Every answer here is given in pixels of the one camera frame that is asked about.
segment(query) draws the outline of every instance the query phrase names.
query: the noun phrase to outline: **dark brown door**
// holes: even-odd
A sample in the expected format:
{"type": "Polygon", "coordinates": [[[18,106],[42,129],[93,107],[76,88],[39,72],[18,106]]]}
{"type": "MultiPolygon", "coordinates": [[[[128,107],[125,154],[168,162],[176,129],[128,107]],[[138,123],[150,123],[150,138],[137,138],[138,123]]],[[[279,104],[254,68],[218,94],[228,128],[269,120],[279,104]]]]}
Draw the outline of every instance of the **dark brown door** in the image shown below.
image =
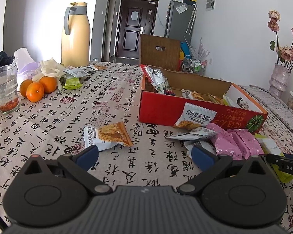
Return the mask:
{"type": "Polygon", "coordinates": [[[122,0],[117,41],[117,57],[139,58],[140,33],[152,35],[158,1],[122,0]]]}

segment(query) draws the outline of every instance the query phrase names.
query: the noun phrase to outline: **orange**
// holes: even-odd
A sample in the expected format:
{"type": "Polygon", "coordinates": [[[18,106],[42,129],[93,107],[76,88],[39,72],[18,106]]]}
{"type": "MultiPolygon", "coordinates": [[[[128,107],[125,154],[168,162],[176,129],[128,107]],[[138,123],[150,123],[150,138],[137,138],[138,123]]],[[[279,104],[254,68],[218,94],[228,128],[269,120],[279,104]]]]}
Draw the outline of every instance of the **orange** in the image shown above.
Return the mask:
{"type": "Polygon", "coordinates": [[[31,102],[38,102],[42,99],[45,90],[41,83],[35,82],[28,86],[26,96],[31,102]]]}
{"type": "Polygon", "coordinates": [[[26,91],[27,91],[28,86],[31,85],[32,83],[33,83],[33,81],[30,80],[30,79],[26,79],[26,80],[24,80],[24,81],[21,83],[21,85],[20,85],[20,94],[21,94],[23,97],[27,98],[27,97],[26,97],[26,91]]]}
{"type": "Polygon", "coordinates": [[[54,77],[44,76],[40,79],[39,83],[43,85],[45,93],[54,92],[57,88],[57,81],[54,77]]]}

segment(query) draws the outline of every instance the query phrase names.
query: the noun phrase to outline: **water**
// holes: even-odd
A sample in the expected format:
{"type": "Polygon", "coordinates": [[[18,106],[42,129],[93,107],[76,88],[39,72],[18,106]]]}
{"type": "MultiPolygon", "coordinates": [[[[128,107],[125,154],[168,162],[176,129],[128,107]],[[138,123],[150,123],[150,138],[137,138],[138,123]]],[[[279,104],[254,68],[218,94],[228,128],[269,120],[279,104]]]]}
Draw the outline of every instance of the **water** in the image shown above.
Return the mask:
{"type": "Polygon", "coordinates": [[[0,111],[9,113],[18,107],[17,78],[15,75],[0,77],[0,111]]]}

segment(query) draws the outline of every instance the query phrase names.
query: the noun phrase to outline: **red container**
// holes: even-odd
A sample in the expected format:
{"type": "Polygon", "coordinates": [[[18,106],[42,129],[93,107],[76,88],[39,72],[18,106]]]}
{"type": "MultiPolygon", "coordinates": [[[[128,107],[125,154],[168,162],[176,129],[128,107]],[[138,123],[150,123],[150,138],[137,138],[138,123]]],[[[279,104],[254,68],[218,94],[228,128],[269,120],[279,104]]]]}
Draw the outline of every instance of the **red container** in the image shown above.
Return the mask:
{"type": "Polygon", "coordinates": [[[146,76],[142,80],[139,121],[172,127],[180,118],[185,103],[201,106],[217,112],[213,123],[228,129],[249,129],[251,133],[258,133],[266,120],[267,111],[248,95],[241,87],[234,83],[160,68],[163,75],[176,94],[169,96],[159,94],[148,82],[146,76]],[[206,100],[186,99],[181,90],[196,91],[206,100]],[[232,101],[244,103],[249,109],[220,105],[209,101],[208,94],[223,98],[226,94],[232,101]]]}

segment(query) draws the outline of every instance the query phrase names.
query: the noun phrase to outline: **thermos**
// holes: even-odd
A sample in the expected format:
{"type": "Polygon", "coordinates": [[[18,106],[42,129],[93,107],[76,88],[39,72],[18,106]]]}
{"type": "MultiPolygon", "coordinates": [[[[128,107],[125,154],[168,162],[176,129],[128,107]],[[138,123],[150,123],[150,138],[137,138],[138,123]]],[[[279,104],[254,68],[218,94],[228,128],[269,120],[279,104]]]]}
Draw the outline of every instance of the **thermos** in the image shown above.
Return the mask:
{"type": "Polygon", "coordinates": [[[64,16],[62,31],[62,64],[80,67],[89,64],[90,24],[87,3],[74,2],[64,16]]]}

